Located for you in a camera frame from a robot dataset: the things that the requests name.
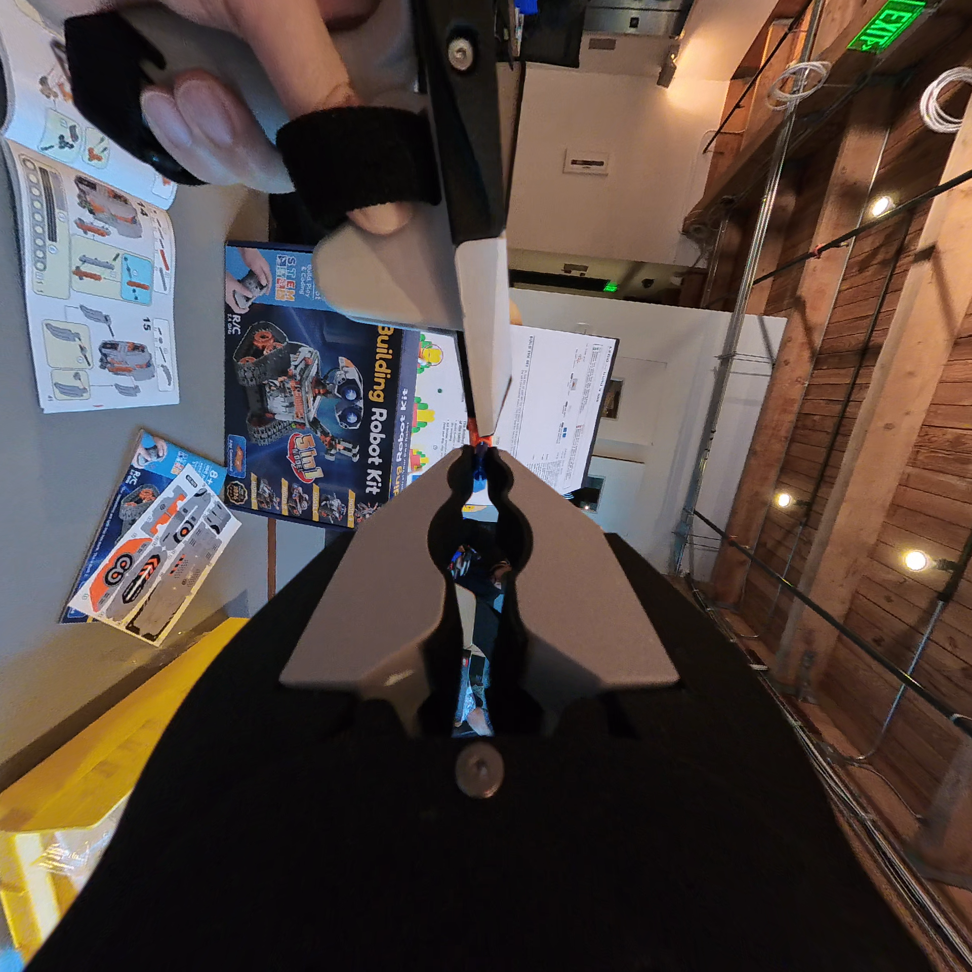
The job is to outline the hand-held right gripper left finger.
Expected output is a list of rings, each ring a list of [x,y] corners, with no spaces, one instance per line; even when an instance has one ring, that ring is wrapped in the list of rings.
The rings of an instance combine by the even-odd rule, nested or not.
[[[427,644],[444,622],[449,672],[461,677],[471,643],[471,594],[432,560],[433,517],[453,497],[449,474],[468,470],[468,446],[450,452],[358,527],[285,664],[292,689],[382,700],[412,734],[431,694]]]

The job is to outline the printed instruction sheet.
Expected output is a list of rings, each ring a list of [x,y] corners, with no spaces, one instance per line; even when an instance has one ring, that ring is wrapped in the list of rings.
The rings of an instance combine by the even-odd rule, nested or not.
[[[566,496],[586,476],[619,340],[531,327],[512,329],[512,380],[493,444]],[[396,491],[468,444],[457,334],[408,332],[416,366],[407,450]]]

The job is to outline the clear plastic bags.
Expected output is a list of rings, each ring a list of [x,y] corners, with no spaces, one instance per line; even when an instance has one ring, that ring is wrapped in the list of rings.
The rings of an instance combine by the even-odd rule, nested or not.
[[[41,832],[39,852],[31,866],[69,881],[77,891],[90,880],[115,833],[107,828],[69,829]]]

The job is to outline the yellow plastic bin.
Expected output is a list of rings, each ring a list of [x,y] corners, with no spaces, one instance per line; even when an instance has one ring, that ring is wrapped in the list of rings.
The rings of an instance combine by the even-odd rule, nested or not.
[[[80,892],[31,866],[40,833],[110,824],[116,831],[168,723],[246,622],[229,618],[216,626],[2,792],[2,970],[22,969]]]

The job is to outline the open white instruction booklet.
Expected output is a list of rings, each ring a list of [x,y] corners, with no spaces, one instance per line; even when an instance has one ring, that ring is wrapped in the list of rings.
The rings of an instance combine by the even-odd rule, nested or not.
[[[63,37],[1,3],[2,148],[43,413],[175,406],[176,184],[84,119]]]

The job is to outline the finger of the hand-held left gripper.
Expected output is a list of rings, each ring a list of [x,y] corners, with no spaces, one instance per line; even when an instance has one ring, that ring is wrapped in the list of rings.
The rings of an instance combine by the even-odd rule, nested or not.
[[[512,381],[512,324],[505,236],[459,245],[455,267],[463,314],[470,410],[480,438],[498,426]]]

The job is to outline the blue robot kit box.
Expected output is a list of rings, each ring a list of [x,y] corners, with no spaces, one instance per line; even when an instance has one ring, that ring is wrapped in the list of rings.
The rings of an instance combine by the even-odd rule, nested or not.
[[[225,247],[225,503],[352,530],[407,484],[420,334],[359,322],[310,250]]]

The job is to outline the person's left hand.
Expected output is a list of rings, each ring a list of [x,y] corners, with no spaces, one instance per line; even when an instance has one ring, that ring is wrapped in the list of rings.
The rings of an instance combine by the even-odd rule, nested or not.
[[[358,106],[329,26],[371,16],[372,2],[168,1],[181,18],[235,35],[257,56],[288,119]],[[141,95],[146,124],[173,158],[206,183],[293,190],[280,153],[250,108],[210,73],[192,69]]]

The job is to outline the grey desk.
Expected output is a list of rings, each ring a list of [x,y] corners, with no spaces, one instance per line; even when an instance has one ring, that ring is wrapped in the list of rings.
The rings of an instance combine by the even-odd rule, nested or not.
[[[247,188],[181,189],[175,407],[42,414],[27,336],[15,202],[2,170],[2,788],[145,682],[193,640],[266,602],[268,554],[286,584],[334,536],[241,516],[172,635],[153,649],[101,624],[58,620],[108,501],[145,428],[217,460],[223,452],[224,243],[268,237],[266,197]]]

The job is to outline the blue booklet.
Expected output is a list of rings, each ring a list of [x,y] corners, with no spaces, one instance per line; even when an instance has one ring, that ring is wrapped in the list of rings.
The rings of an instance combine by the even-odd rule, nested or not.
[[[219,494],[222,491],[227,475],[226,468],[152,431],[139,431],[128,471],[107,506],[85,562],[59,616],[60,624],[82,624],[91,619],[88,614],[72,607],[71,601],[84,584],[98,573],[103,562],[108,561],[108,594],[115,593],[119,582],[126,583],[126,576],[136,569],[141,555],[140,544],[128,547],[126,553],[118,556],[111,555],[111,551],[117,545],[127,543],[126,537],[134,524],[157,504],[164,490],[188,466],[195,470],[214,493]]]

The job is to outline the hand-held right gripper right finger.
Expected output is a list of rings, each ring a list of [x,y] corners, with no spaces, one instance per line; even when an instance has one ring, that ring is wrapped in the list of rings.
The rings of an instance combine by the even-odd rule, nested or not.
[[[573,703],[679,681],[603,530],[512,455],[486,451],[511,557],[487,705],[500,736],[540,735]]]

